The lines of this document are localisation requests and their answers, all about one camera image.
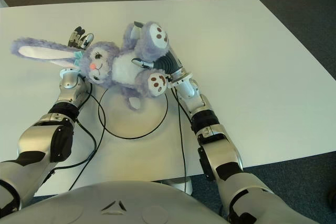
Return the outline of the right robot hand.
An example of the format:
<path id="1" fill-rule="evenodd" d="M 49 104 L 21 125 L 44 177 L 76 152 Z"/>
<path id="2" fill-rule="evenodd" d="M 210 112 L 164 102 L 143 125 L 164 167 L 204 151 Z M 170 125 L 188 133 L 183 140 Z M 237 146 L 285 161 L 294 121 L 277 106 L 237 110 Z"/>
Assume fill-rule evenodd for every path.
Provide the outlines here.
<path id="1" fill-rule="evenodd" d="M 182 68 L 169 44 L 167 32 L 155 22 L 134 22 L 131 39 L 135 39 L 133 64 L 173 74 Z"/>

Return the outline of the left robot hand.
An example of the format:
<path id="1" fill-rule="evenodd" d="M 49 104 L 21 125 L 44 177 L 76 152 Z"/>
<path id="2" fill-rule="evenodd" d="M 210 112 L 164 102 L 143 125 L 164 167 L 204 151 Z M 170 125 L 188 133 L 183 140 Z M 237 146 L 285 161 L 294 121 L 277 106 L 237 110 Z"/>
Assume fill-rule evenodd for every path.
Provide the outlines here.
<path id="1" fill-rule="evenodd" d="M 78 26 L 70 35 L 70 38 L 68 40 L 68 47 L 86 50 L 93 40 L 94 34 L 86 34 L 86 31 L 81 26 Z"/>

